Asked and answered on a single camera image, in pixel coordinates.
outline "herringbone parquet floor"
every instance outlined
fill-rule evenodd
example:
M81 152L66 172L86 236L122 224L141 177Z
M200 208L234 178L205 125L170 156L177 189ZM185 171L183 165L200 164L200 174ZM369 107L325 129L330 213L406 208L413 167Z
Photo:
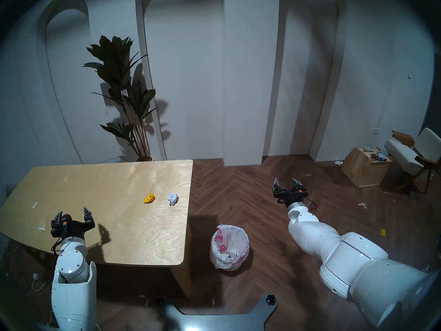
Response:
M291 178L300 180L318 206L314 214L340 235L355 231L391 259L418 269L430 264L436 270L441 262L435 248L441 231L441 180L434 177L426 195L418 192L424 187L420 182L396 192L405 179L401 174L395 168L381 186L355 188L337 166L317 164L306 156L269 157L261 166L243 167L224 167L216 159L194 161L191 299L183 297L168 269L98 268L98 324L103 331L162 330L154 309L144 306L147 298L160 294L184 313L230 314L249 312L262 295L272 293L279 304L267 331L368 330L354 304L321 282L320 260L293 241L286 208L272 196L273 180L277 177L282 187L290 187ZM219 224L238 225L249 236L250 255L237 271L216 270L209 260L210 239Z

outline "trash can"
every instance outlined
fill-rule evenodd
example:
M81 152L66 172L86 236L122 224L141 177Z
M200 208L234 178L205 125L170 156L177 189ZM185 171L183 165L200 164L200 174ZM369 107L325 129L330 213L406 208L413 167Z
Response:
M221 224L211 238L210 260L215 268L233 271L250 253L250 241L244 229Z

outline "chair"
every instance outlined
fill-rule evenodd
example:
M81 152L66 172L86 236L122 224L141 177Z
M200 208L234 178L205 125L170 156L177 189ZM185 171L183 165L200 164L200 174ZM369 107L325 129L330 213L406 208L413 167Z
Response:
M384 147L395 161L412 177L398 187L401 189L409 185L413 180L427 171L427 181L424 193L427 193L432 171L437 171L441 165L441 139L433 131L424 128L414 141L413 137L392 130L392 137Z

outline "white robotic arm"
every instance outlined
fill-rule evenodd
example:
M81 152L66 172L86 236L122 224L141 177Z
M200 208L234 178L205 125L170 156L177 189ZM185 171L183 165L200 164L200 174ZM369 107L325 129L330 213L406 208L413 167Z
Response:
M420 293L428 274L388 259L383 249L357 233L340 236L309 212L303 204L306 188L293 181L293 189L286 190L275 179L273 195L287 206L288 230L295 242L303 251L321 259L323 283L342 299L354 302L374 327L380 328L386 319L388 323L393 319L395 325L402 323L411 311L403 313L400 308L397 312L396 307Z
M52 310L63 331L92 331L97 319L97 268L86 262L84 241L84 233L94 228L95 222L86 207L83 212L84 223L62 212L51 223L52 236L61 239L52 282Z

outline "white cushion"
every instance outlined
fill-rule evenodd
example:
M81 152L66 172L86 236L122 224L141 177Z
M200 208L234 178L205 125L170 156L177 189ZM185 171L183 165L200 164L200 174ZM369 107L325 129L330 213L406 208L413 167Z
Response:
M395 161L407 172L412 175L417 174L417 172L423 168L418 161L415 160L417 154L413 149L402 143L389 140L384 145L388 154L391 154Z
M429 128L424 128L416 138L414 148L429 160L438 161L441 158L441 139Z

